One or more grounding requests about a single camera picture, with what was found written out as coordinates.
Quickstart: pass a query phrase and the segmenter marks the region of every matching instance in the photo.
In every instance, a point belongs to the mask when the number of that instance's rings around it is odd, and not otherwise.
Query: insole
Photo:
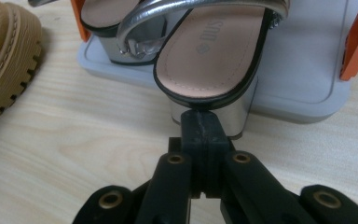
[[[81,19],[97,28],[116,25],[138,3],[139,0],[86,0],[82,7]]]
[[[193,9],[159,54],[156,79],[169,91],[192,98],[232,90],[252,62],[264,11],[239,6]]]

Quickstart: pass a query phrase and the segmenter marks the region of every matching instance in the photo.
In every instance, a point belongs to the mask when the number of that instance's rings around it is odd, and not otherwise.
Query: ridged rubber sole
[[[0,52],[0,115],[13,105],[31,81],[42,38],[41,24],[35,15],[14,4],[5,5],[9,26]]]

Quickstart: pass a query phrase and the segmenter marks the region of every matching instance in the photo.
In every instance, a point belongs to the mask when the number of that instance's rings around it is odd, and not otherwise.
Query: tan boot
[[[0,114],[24,91],[40,54],[39,19],[22,7],[0,3]]]

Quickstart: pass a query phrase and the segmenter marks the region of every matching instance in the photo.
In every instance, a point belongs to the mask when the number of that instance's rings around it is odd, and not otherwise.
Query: metallic silver strap
[[[127,39],[130,31],[144,21],[184,9],[230,5],[269,8],[277,14],[278,18],[275,20],[279,21],[287,18],[290,0],[146,0],[130,12],[119,25],[117,44],[120,52],[142,59],[144,55],[156,53],[160,50],[165,37],[143,43],[136,43]]]

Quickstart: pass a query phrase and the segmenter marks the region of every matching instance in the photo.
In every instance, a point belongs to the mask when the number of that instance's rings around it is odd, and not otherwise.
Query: wood grain
[[[10,2],[41,20],[45,55],[33,84],[0,117],[0,223],[71,223],[95,190],[134,189],[150,178],[180,128],[162,92],[78,65],[81,39],[69,1]],[[299,125],[251,114],[234,144],[294,193],[323,184],[358,203],[358,77],[331,118]],[[191,223],[224,223],[218,200],[193,202]]]

